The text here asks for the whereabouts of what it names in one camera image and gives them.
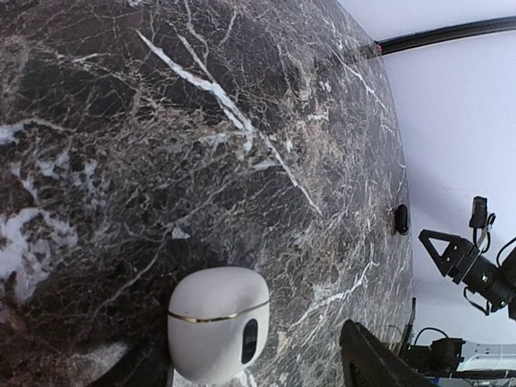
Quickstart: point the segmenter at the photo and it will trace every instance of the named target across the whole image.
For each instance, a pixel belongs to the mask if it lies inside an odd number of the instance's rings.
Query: dark marble
[[[174,285],[221,265],[272,300],[230,385],[339,385],[348,318],[399,339],[408,193],[378,55],[335,0],[0,2],[0,384],[87,385],[124,354],[111,385],[166,373]]]

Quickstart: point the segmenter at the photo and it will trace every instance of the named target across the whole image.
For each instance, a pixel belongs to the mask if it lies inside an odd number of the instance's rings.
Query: white background
[[[340,0],[375,40],[516,15],[515,1]],[[474,196],[497,213],[487,257],[516,236],[516,32],[385,57],[405,147],[414,237],[415,329],[479,343],[516,343],[506,310],[489,317],[442,278],[417,239],[423,228],[471,238]],[[482,298],[472,297],[483,304]],[[439,334],[426,332],[420,343]]]

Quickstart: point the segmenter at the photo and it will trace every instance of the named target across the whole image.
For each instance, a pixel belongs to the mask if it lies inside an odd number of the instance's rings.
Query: white earbuds case
[[[174,368],[192,382],[229,381],[264,349],[268,301],[264,278],[247,268],[209,268],[187,276],[169,303]]]

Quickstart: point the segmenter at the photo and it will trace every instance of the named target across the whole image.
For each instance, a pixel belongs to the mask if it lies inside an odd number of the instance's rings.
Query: gold trim
[[[253,306],[252,308],[249,308],[249,309],[246,309],[246,310],[242,310],[241,312],[237,312],[237,313],[234,313],[234,314],[229,314],[227,316],[224,316],[224,317],[213,317],[213,318],[195,318],[195,317],[187,317],[187,316],[181,316],[180,314],[175,314],[173,312],[171,312],[170,310],[168,311],[169,313],[169,316],[172,317],[172,318],[176,318],[178,320],[182,320],[182,321],[186,321],[187,323],[214,323],[216,321],[225,321],[225,320],[233,320],[237,317],[239,317],[241,314],[244,314],[244,313],[247,313],[247,312],[251,312],[253,310],[256,310],[258,308],[261,308],[262,306],[266,306],[267,304],[269,303],[269,300],[267,300],[266,302],[263,302],[257,306]]]

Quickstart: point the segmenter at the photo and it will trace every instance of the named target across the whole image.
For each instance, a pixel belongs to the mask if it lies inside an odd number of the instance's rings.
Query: black bracket
[[[448,243],[442,255],[435,250],[431,239]],[[480,255],[480,251],[473,243],[458,235],[423,230],[419,234],[419,240],[443,277],[450,276],[456,284],[459,284],[466,277],[476,258]]]

